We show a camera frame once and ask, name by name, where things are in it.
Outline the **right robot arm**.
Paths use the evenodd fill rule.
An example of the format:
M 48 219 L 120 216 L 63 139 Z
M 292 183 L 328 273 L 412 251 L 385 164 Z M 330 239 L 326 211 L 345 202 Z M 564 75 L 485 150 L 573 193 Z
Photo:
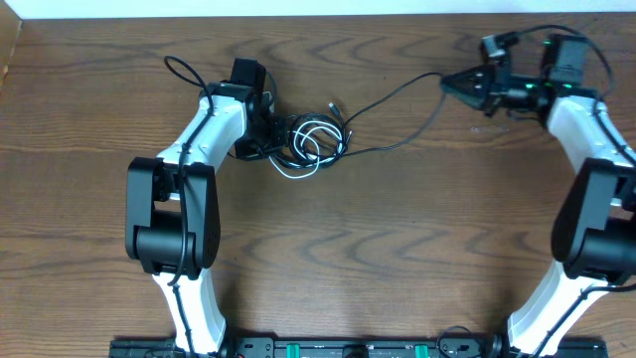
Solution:
M 583 84 L 586 53 L 600 50 L 571 28 L 546 29 L 537 76 L 514 73 L 510 50 L 524 34 L 508 32 L 483 38 L 482 65 L 440 82 L 444 93 L 487 116 L 504 108 L 537 121 L 575 174 L 552 229 L 553 261 L 486 357 L 602 357 L 599 343 L 562 340 L 599 298 L 635 288 L 635 221 L 611 214 L 614 207 L 635 211 L 635 152 L 612 123 L 604 94 Z

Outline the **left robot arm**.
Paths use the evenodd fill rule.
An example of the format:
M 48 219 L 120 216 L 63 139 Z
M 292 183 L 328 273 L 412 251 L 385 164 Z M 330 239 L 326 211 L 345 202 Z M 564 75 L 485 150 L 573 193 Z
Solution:
M 227 321 L 214 290 L 211 266 L 220 245 L 216 174 L 228 155 L 267 158 L 285 144 L 265 90 L 266 68 L 237 58 L 230 77 L 200 88 L 199 108 L 173 144 L 128 166 L 125 249 L 160 286 L 176 327 L 173 339 L 114 341 L 113 357 L 227 357 Z

